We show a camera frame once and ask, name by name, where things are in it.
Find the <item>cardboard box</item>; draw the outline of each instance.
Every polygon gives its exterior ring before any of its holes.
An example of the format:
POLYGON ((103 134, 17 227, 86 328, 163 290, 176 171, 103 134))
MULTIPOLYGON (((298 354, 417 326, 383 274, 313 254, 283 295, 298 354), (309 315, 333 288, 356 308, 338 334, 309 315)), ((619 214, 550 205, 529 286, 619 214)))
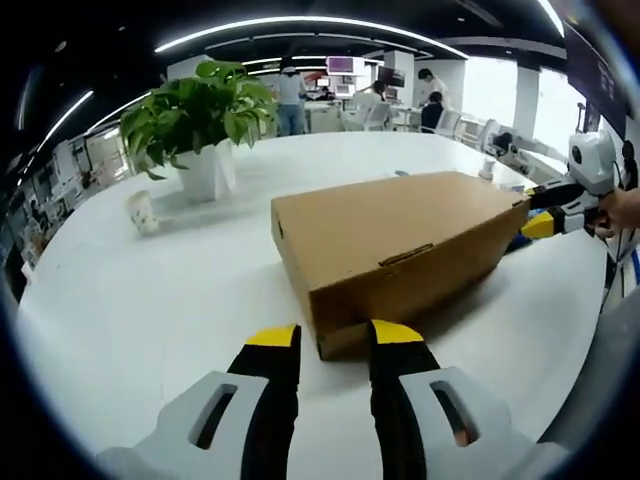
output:
POLYGON ((321 358, 406 323, 488 274, 527 221, 525 196, 445 172, 275 198, 272 233, 321 358))

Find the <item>box flap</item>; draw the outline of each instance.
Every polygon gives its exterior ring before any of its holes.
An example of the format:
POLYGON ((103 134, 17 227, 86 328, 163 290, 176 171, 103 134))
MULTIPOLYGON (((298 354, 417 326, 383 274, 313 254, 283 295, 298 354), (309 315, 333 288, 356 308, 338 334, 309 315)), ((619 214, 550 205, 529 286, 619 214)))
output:
POLYGON ((313 291, 418 255, 522 199, 478 178, 444 172, 281 197, 273 207, 313 291))

